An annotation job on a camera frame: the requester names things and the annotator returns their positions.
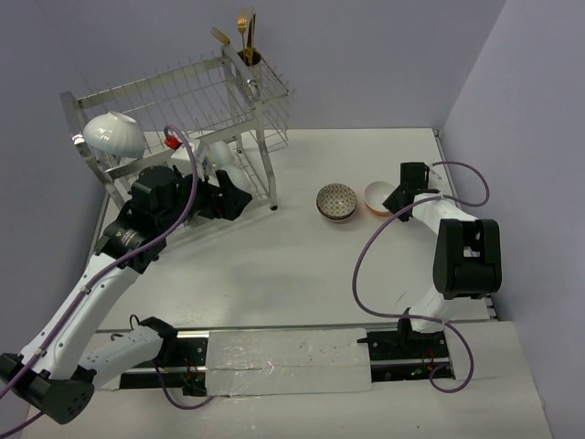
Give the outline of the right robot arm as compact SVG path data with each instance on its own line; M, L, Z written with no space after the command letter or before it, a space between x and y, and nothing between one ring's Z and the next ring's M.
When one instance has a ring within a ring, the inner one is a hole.
M411 219L436 236L432 285L399 320L397 346L416 358L429 345L429 337L442 331L463 305L497 292L502 284L500 229L493 219L478 219L464 207L481 207L490 198L484 177L484 199L470 202L439 189L437 163L402 163L399 184L383 201L386 210L402 222Z

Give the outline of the white bowl front stack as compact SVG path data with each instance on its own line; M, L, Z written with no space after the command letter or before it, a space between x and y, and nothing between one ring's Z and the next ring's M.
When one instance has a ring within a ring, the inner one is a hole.
M243 169L233 165L225 165L221 167L221 170L227 173L229 180L237 189L249 195L252 194L251 180Z

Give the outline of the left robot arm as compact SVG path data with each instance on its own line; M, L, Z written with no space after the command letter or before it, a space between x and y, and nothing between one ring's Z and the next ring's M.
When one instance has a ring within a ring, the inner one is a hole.
M212 182L151 166L130 194L58 312L19 353L1 357L2 381L59 424L74 420L95 390L126 370L176 358L176 329L155 317L99 349L86 347L122 294L158 259L166 233L193 216L235 220L252 200L248 176L234 166L221 167Z

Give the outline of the white orange bottom bowl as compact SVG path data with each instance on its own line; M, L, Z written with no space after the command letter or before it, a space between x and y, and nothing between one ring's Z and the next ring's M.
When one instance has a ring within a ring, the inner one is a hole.
M387 217L392 213L383 205L396 187L387 181L374 181L364 190L363 199L367 209L374 215Z

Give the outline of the white bowl brown pattern stack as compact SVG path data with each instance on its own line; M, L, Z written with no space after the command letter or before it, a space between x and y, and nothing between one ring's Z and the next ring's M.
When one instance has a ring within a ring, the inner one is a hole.
M92 118L82 135L89 146L122 158L140 159L146 149L144 132L138 122L120 112L108 111Z

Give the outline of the blue floral bowl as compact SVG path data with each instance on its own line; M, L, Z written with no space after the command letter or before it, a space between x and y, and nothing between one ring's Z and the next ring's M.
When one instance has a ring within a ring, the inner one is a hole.
M207 155L202 155L201 159L200 159L200 167L201 167L201 171L203 174L205 174L206 176L209 176L212 172L213 169L213 165L212 163L209 161L209 158Z

